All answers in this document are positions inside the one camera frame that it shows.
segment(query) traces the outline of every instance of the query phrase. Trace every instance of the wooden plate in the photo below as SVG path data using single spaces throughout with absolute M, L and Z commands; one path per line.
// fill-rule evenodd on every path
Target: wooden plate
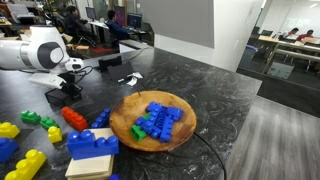
M 152 101 L 183 110 L 182 118 L 173 125 L 170 142 L 160 143 L 159 139 L 152 139 L 149 135 L 137 142 L 130 134 L 131 126 L 139 116 L 146 114 L 146 108 Z M 196 124 L 196 114 L 185 100 L 162 91 L 142 91 L 127 96 L 113 108 L 110 116 L 111 129 L 119 140 L 142 151 L 165 151 L 177 147 L 192 136 Z

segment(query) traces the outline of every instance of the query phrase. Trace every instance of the person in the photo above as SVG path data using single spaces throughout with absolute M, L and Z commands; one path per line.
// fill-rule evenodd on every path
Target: person
M 79 18 L 78 10 L 75 6 L 67 7 L 66 28 L 71 34 L 80 31 L 84 35 L 90 35 L 89 30 L 84 26 L 88 21 Z
M 289 32 L 284 32 L 279 39 L 287 39 L 289 37 L 291 37 L 292 35 L 295 35 L 297 32 L 299 31 L 298 28 L 293 28 L 291 31 Z
M 312 34 L 313 34 L 313 30 L 310 29 L 310 30 L 307 32 L 307 34 L 301 34 L 299 37 L 297 37 L 296 41 L 301 41 L 301 40 L 304 39 L 305 37 L 313 38 Z
M 113 10 L 108 11 L 108 21 L 106 22 L 106 25 L 109 27 L 111 32 L 113 31 L 113 33 L 115 33 L 119 40 L 128 39 L 129 34 L 135 32 L 133 30 L 122 28 L 117 23 L 116 13 Z

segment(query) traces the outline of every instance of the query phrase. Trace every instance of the red lego brick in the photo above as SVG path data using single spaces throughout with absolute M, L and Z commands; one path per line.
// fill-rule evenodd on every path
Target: red lego brick
M 78 131 L 83 131 L 88 127 L 87 120 L 68 106 L 63 107 L 61 113 L 64 119 Z

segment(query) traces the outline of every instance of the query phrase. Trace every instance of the dark granite table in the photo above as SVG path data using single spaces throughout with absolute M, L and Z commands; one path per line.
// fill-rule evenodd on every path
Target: dark granite table
M 198 120 L 196 132 L 226 161 L 261 82 L 159 49 L 149 48 L 142 50 L 141 54 L 136 51 L 122 56 L 123 59 L 137 56 L 131 63 L 135 71 L 144 75 L 144 79 L 130 87 L 111 81 L 107 73 L 94 70 L 79 83 L 84 87 L 83 99 L 71 108 L 91 124 L 105 107 L 112 108 L 124 96 L 134 92 L 161 90 L 176 94 L 195 110 Z M 101 58 L 85 60 L 85 63 L 97 65 L 97 59 Z M 65 139 L 52 145 L 40 124 L 24 124 L 19 114 L 30 110 L 55 119 L 64 137 L 73 129 L 61 116 L 61 108 L 47 103 L 44 93 L 49 89 L 30 83 L 27 80 L 29 76 L 18 71 L 0 71 L 0 122 L 10 121 L 21 130 L 15 138 L 20 150 L 8 163 L 0 164 L 0 179 L 14 170 L 15 164 L 32 148 L 47 156 L 35 179 L 65 179 L 71 159 Z M 120 174 L 121 179 L 130 180 L 217 179 L 220 171 L 221 165 L 216 156 L 195 136 L 180 147 L 159 153 L 141 152 L 121 144 L 120 154 L 114 163 L 114 173 Z

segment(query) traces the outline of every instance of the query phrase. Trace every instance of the yellow lego brick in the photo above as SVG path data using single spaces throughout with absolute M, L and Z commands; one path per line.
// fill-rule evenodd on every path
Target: yellow lego brick
M 20 133 L 20 130 L 16 125 L 12 125 L 9 122 L 5 122 L 3 124 L 0 123 L 0 138 L 14 138 Z
M 16 165 L 17 169 L 9 172 L 5 180 L 31 180 L 46 159 L 42 152 L 36 149 L 29 150 L 26 159 L 20 160 Z
M 62 132 L 60 128 L 52 126 L 48 129 L 48 138 L 52 143 L 59 142 L 62 140 Z

